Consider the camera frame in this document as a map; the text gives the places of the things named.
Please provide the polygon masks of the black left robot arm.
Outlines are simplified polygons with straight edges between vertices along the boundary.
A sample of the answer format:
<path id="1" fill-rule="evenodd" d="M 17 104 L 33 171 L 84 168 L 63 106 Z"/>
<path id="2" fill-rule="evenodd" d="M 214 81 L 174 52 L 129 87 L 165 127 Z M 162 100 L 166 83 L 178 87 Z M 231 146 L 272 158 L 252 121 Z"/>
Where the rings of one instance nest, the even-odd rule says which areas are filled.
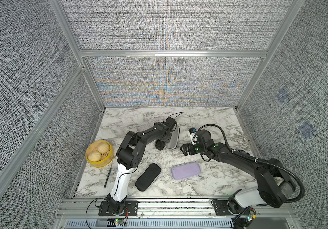
<path id="1" fill-rule="evenodd" d="M 124 210 L 131 175 L 138 169 L 146 146 L 154 141 L 156 148 L 163 150 L 167 144 L 178 141 L 178 137 L 173 137 L 177 130 L 179 130 L 177 121 L 168 116 L 165 121 L 156 122 L 147 130 L 137 133 L 129 131 L 126 134 L 117 150 L 116 179 L 106 197 L 108 207 L 113 214 L 119 215 Z"/>

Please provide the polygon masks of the grey umbrella case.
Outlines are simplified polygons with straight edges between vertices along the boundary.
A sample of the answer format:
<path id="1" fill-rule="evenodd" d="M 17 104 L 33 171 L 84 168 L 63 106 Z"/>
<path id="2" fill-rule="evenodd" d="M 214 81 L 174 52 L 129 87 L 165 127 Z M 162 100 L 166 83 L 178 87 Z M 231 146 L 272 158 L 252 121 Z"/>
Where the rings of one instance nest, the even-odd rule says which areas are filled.
<path id="1" fill-rule="evenodd" d="M 174 180 L 187 179 L 201 173 L 200 165 L 196 162 L 185 163 L 171 168 L 171 177 Z"/>
<path id="2" fill-rule="evenodd" d="M 170 141 L 166 145 L 167 149 L 173 150 L 177 148 L 179 134 L 180 134 L 180 128 L 177 127 L 176 130 L 172 132 Z"/>

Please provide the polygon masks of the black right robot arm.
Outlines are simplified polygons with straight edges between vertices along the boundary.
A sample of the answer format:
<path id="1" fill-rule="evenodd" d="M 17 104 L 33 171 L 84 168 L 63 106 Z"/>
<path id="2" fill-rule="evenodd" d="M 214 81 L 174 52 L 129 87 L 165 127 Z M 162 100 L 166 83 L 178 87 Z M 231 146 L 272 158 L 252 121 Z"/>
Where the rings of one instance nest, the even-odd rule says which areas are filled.
<path id="1" fill-rule="evenodd" d="M 238 215 L 253 205 L 279 208 L 292 201 L 291 196 L 296 191 L 296 186 L 292 181 L 291 172 L 275 158 L 256 158 L 246 151 L 232 149 L 227 143 L 216 143 L 207 130 L 195 132 L 191 142 L 183 144 L 180 150 L 185 156 L 200 154 L 211 160 L 229 164 L 255 178 L 256 186 L 240 189 L 229 197 L 227 208 L 233 215 Z"/>

